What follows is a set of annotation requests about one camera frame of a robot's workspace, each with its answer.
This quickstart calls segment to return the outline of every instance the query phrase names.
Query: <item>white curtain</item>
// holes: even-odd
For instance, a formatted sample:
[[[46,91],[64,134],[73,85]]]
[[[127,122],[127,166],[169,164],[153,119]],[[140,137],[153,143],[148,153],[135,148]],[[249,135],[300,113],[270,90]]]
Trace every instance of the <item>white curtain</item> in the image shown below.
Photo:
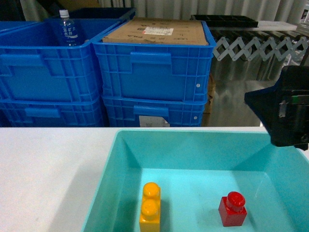
[[[298,24],[307,0],[98,0],[101,7],[135,7],[139,17],[189,19],[191,15],[244,15]],[[27,21],[48,17],[36,0],[21,0]]]

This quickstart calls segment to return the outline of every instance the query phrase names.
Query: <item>plastic bin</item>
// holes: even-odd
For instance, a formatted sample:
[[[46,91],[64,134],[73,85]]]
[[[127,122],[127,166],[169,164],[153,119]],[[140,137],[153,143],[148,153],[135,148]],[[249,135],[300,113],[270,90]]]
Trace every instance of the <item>plastic bin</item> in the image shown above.
[[[41,102],[0,101],[12,127],[106,127],[102,101],[92,102]]]
[[[8,32],[11,30],[23,28],[36,24],[38,22],[33,21],[0,21],[0,33]]]
[[[171,127],[200,127],[205,102],[103,97],[111,127],[139,127],[140,116],[164,118]]]
[[[101,38],[94,41],[104,95],[180,102],[207,101],[207,83],[216,43],[206,23],[201,23],[210,45],[103,43]]]
[[[82,231],[139,232],[142,188],[161,187],[162,232],[307,232],[309,162],[261,132],[119,131]],[[238,191],[248,215],[223,227],[219,204]]]
[[[70,18],[75,19],[117,19],[121,22],[127,22],[135,16],[135,8],[82,8],[69,12]]]
[[[59,20],[0,34],[0,99],[90,102],[99,97],[101,73],[91,39],[117,20],[75,20],[80,46],[62,46]]]

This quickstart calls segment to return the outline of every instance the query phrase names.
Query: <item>red lego brick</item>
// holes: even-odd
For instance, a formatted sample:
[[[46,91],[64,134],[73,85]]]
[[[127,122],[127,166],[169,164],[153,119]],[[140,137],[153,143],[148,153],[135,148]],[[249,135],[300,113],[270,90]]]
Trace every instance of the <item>red lego brick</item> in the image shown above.
[[[219,213],[223,226],[241,226],[247,216],[244,207],[245,198],[239,192],[230,192],[227,197],[222,197]]]

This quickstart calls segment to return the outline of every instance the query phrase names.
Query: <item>plastic bottle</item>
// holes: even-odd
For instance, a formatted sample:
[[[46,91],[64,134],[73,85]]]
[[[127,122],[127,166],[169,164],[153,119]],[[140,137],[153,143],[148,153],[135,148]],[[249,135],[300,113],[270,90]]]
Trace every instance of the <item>plastic bottle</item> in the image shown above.
[[[63,42],[66,46],[78,46],[80,45],[80,38],[78,36],[78,29],[75,23],[70,19],[68,10],[59,10],[61,22],[60,29]]]

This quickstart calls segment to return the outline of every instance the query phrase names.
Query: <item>sticker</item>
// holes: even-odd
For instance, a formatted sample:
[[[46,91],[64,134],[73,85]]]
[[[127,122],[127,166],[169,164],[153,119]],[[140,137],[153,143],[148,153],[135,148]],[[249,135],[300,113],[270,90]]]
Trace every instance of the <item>sticker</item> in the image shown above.
[[[140,116],[140,127],[170,127],[162,117]]]
[[[146,35],[172,35],[174,28],[153,28],[146,27],[143,34]]]

